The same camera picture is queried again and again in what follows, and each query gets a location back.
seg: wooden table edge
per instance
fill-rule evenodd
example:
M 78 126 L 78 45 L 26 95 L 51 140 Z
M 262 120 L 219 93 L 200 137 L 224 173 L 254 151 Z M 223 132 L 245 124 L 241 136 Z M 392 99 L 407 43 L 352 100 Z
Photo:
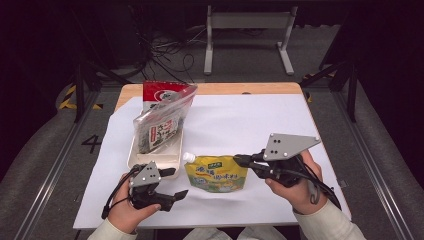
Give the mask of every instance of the wooden table edge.
M 198 95 L 229 94 L 303 94 L 301 87 L 295 82 L 268 83 L 198 83 Z M 115 111 L 132 97 L 143 95 L 143 84 L 127 84 L 122 87 Z

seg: hand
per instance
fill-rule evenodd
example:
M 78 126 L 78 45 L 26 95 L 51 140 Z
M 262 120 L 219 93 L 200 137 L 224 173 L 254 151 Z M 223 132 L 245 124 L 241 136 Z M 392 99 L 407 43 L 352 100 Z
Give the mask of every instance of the hand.
M 305 150 L 301 153 L 301 155 L 303 162 L 308 165 L 322 181 L 321 166 L 314 162 L 309 151 Z M 321 194 L 319 202 L 316 205 L 311 203 L 310 193 L 308 190 L 308 181 L 304 178 L 302 178 L 298 184 L 291 188 L 286 188 L 270 178 L 267 178 L 265 182 L 271 188 L 273 193 L 287 199 L 293 208 L 301 214 L 308 215 L 315 213 L 320 210 L 327 202 L 327 197 L 324 194 Z
M 129 191 L 129 179 L 127 179 L 121 188 L 116 193 L 113 198 L 112 204 L 115 204 L 119 200 L 125 199 L 128 197 Z M 135 209 L 130 200 L 122 201 L 116 204 L 109 212 L 109 222 L 115 226 L 117 229 L 125 233 L 133 233 L 137 228 L 137 225 L 144 219 L 150 217 L 155 212 L 160 210 L 160 204 L 152 204 L 148 207 L 142 208 L 140 210 Z

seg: yellow pouch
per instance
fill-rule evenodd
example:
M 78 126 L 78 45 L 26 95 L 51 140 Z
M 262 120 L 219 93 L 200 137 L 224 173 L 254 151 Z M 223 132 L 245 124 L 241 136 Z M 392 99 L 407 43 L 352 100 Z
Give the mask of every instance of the yellow pouch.
M 243 189 L 247 168 L 240 167 L 233 156 L 198 156 L 183 159 L 190 184 L 212 193 L 228 193 Z

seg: plastic bag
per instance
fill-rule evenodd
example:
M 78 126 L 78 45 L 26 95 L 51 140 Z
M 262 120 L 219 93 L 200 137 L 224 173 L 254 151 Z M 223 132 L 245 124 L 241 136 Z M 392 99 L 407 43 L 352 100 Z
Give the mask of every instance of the plastic bag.
M 187 86 L 179 92 L 170 94 L 133 120 L 134 144 L 138 147 L 139 153 L 152 152 L 182 130 L 184 120 L 197 92 L 196 85 Z

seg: printed number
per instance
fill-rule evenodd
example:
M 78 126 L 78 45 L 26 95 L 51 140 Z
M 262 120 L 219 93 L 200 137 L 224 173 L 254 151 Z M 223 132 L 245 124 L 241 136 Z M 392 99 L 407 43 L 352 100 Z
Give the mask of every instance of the printed number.
M 96 147 L 96 145 L 102 145 L 102 142 L 97 142 L 98 139 L 99 139 L 99 136 L 93 135 L 89 139 L 82 142 L 81 145 L 91 145 L 90 153 L 92 154 L 94 152 L 94 148 Z

